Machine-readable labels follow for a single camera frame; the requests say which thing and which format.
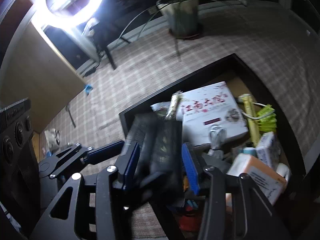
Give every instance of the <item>label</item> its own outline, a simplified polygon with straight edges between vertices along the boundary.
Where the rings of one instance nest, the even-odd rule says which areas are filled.
[[[7,127],[24,114],[24,103],[19,103],[5,111]]]
[[[248,174],[257,183],[263,194],[267,197],[273,205],[278,196],[281,194],[283,184],[279,181],[269,177],[254,166],[251,166]]]

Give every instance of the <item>plaid carpet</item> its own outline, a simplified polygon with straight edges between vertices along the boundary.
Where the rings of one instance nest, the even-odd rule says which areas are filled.
[[[181,61],[167,28],[112,52],[118,66],[101,63],[87,78],[94,89],[70,103],[72,127],[63,109],[48,125],[61,131],[61,143],[103,146],[124,139],[118,114],[151,93],[231,53],[236,53],[264,82],[283,109],[305,155],[320,131],[319,57],[305,28],[277,8],[225,9],[205,15],[203,37],[179,41]],[[100,171],[115,158],[82,173]],[[134,237],[164,236],[151,207],[136,211]]]

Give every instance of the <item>plant pot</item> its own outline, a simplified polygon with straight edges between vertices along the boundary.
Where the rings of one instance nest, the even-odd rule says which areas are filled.
[[[175,3],[159,0],[156,4],[175,37],[189,37],[198,33],[198,0]]]

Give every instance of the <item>white cable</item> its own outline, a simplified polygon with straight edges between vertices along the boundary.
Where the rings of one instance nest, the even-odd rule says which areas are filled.
[[[265,106],[266,106],[266,105],[264,105],[264,104],[260,104],[260,103],[256,103],[256,102],[252,102],[252,103],[253,103],[254,105],[257,105],[257,106],[262,106],[262,107],[265,107]],[[275,112],[275,110],[273,110],[273,111],[271,111],[270,113],[267,113],[267,114],[265,114],[265,115],[263,115],[263,116],[259,116],[259,117],[253,117],[253,116],[251,116],[251,115],[246,114],[244,111],[242,111],[242,114],[243,114],[245,117],[249,118],[249,119],[259,120],[259,119],[265,118],[265,117],[273,114],[274,112]]]

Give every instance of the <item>red object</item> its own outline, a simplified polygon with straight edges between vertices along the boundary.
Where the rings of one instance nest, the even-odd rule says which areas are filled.
[[[187,206],[186,211],[192,211],[192,207]],[[181,230],[188,232],[198,232],[200,230],[202,220],[202,213],[199,210],[195,210],[193,215],[181,216],[178,220]]]

